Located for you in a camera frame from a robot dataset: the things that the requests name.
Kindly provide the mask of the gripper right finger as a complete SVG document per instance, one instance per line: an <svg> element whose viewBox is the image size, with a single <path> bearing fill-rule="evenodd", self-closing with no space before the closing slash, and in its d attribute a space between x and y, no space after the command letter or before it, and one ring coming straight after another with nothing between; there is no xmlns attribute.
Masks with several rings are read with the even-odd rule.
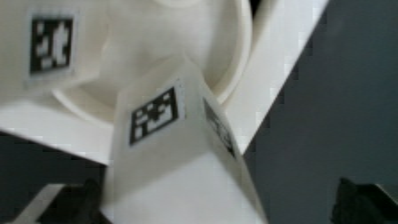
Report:
<svg viewBox="0 0 398 224"><path fill-rule="evenodd" d="M398 185L340 179L333 224L398 224Z"/></svg>

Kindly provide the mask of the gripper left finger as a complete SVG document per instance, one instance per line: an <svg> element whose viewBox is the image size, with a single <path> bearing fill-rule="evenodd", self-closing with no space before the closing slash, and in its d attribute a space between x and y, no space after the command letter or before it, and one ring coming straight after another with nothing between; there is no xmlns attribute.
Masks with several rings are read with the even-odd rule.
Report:
<svg viewBox="0 0 398 224"><path fill-rule="evenodd" d="M48 184L34 196L11 224L111 224L100 211L102 186Z"/></svg>

